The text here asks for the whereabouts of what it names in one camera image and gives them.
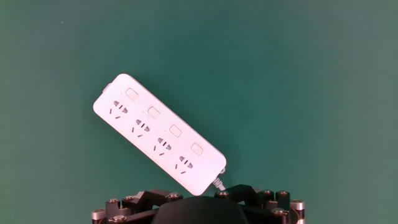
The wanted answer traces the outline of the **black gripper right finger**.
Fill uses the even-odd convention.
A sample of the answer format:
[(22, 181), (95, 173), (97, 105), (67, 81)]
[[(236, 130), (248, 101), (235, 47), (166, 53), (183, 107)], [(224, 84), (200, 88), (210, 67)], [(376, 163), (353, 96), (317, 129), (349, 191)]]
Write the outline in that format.
[(219, 190), (214, 198), (236, 205), (247, 223), (304, 224), (305, 203), (286, 190), (261, 190), (250, 185), (235, 185)]

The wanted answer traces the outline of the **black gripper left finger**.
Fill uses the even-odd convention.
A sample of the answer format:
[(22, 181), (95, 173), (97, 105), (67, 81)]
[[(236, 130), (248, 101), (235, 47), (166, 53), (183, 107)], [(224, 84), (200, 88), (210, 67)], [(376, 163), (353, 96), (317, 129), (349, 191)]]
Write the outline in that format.
[(161, 205), (183, 199), (177, 192), (161, 189), (140, 191), (136, 195), (111, 198), (104, 208), (93, 210), (92, 224), (150, 224)]

